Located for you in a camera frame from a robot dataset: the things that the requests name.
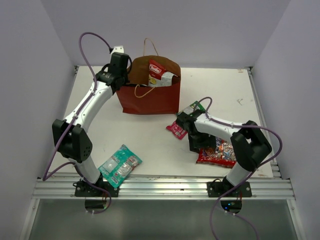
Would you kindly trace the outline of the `teal mint candy bag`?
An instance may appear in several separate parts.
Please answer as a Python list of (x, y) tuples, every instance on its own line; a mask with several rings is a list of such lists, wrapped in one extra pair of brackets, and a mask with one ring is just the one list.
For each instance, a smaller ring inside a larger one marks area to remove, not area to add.
[(114, 188), (118, 188), (134, 168), (142, 162), (136, 154), (123, 144), (98, 170)]

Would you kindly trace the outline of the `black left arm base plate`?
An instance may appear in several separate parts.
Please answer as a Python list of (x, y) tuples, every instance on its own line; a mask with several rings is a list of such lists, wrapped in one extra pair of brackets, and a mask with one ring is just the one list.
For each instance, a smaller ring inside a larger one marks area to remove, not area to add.
[[(96, 187), (90, 186), (85, 181), (79, 180), (72, 184), (75, 187), (74, 196), (75, 197), (106, 197), (106, 193), (102, 190), (97, 189)], [(98, 188), (104, 189), (110, 193), (111, 197), (118, 197), (119, 195), (119, 188), (113, 187), (109, 182), (102, 181), (96, 185)]]

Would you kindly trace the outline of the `red paper bag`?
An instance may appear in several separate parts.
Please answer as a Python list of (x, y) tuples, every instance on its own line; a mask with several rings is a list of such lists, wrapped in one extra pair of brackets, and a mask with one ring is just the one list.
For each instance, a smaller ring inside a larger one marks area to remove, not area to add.
[[(157, 63), (166, 72), (172, 73), (170, 86), (148, 86), (150, 63)], [(181, 67), (171, 59), (143, 54), (132, 62), (132, 70), (128, 74), (129, 83), (116, 92), (122, 106), (122, 112), (136, 115), (176, 114), (180, 105)]]

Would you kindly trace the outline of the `green snack packet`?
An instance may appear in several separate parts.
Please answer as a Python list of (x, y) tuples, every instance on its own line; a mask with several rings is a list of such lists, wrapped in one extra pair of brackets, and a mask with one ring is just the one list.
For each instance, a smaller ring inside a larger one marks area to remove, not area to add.
[(196, 110), (205, 111), (205, 108), (201, 105), (200, 102), (195, 101), (189, 106), (185, 107), (183, 110), (179, 111), (177, 114), (186, 113), (187, 115), (189, 115)]

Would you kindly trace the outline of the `red mixed candy bag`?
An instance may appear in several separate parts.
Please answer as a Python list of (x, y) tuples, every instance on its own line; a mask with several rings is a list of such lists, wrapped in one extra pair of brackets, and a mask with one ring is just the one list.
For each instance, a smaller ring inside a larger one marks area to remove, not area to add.
[(196, 163), (233, 168), (237, 160), (232, 144), (218, 137), (215, 142), (215, 149), (208, 147), (200, 150)]

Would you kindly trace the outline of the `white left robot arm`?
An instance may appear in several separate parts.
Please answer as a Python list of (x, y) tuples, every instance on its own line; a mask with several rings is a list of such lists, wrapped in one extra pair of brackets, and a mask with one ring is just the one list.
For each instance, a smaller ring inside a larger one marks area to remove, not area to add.
[(93, 144), (87, 133), (102, 106), (129, 82), (127, 66), (132, 62), (122, 46), (114, 47), (110, 56), (110, 63), (95, 74), (96, 82), (76, 108), (52, 124), (57, 151), (75, 165), (81, 177), (88, 181), (87, 192), (95, 197), (103, 193), (104, 184), (99, 181), (101, 173), (91, 157)]

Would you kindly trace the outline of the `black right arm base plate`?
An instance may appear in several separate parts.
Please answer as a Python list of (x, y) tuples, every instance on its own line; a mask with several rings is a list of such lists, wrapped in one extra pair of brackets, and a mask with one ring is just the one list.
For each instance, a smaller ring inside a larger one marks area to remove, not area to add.
[(251, 185), (248, 181), (244, 182), (239, 187), (235, 188), (233, 185), (227, 181), (221, 181), (220, 179), (215, 179), (213, 181), (208, 181), (206, 183), (207, 195), (209, 198), (218, 198), (223, 194), (225, 197), (243, 197), (250, 198), (253, 196)]

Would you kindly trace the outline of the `small pink candy packet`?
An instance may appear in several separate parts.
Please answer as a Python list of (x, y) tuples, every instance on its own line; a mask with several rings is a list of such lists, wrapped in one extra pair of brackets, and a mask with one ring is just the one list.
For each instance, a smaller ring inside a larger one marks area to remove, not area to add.
[(180, 127), (175, 121), (172, 124), (166, 126), (166, 130), (172, 132), (173, 135), (179, 140), (182, 140), (188, 133), (182, 127)]

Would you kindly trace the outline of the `red white cassava chips bag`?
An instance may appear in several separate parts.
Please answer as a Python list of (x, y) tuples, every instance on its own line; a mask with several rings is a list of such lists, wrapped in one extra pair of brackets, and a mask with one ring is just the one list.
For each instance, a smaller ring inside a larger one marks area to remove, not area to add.
[(174, 74), (165, 69), (153, 59), (149, 60), (148, 86), (152, 88), (169, 87), (172, 85)]

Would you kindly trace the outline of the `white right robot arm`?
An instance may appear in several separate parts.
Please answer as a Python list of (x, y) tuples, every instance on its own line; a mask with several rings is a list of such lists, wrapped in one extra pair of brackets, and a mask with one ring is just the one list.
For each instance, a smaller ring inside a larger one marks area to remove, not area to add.
[(189, 150), (200, 153), (217, 146), (217, 139), (231, 144), (235, 166), (222, 180), (222, 189), (227, 196), (235, 196), (243, 181), (271, 153), (272, 147), (254, 121), (247, 121), (236, 127), (231, 122), (210, 120), (205, 111), (197, 109), (177, 115), (176, 123), (188, 133)]

